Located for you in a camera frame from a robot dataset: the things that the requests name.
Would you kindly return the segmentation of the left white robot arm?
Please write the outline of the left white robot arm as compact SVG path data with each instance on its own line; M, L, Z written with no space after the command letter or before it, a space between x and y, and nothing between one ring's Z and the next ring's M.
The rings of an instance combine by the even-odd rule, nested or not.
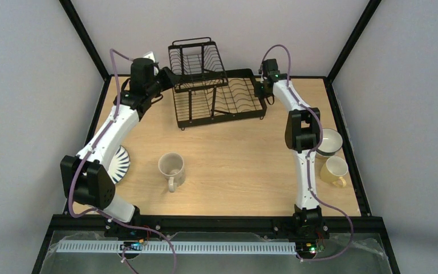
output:
M133 219L137 209L116 193L108 169L122 141L143 118L153 99L179 80L180 76L169 67L159 68L153 59L132 61L128 87L118 88L106 121L76 155L61 160L63 189L70 208L77 202L122 223Z

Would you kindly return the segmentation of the black wire dish rack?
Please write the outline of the black wire dish rack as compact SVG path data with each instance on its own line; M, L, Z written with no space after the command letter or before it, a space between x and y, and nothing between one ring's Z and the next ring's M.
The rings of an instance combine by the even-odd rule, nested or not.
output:
M175 40L168 53L171 70L180 77L173 98L181 130L266 115L265 101L254 93L252 70L226 70L210 37Z

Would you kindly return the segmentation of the seashell pattern ceramic mug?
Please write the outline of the seashell pattern ceramic mug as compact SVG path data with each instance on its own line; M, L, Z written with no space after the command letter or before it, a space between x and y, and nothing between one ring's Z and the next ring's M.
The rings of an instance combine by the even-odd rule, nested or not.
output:
M184 158L175 152L164 154L158 162L158 168L165 177L168 191L174 193L185 182Z

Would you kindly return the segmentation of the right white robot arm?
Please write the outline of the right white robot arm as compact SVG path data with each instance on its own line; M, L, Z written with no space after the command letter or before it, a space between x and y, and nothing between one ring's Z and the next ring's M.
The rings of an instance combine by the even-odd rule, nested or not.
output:
M261 80L256 84L255 96L278 99L287 111L285 144L293 154L296 169L295 228L315 231L322 226L314 169L315 150L322 140L319 109L310 107L299 96L289 76L280 73L276 59L262 61L259 73Z

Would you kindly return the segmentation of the yellow ceramic mug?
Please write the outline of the yellow ceramic mug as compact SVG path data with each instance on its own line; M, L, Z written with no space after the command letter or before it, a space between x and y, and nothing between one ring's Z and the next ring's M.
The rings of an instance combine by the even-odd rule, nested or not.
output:
M346 187L347 162L338 156L328 158L320 170L320 179L337 187Z

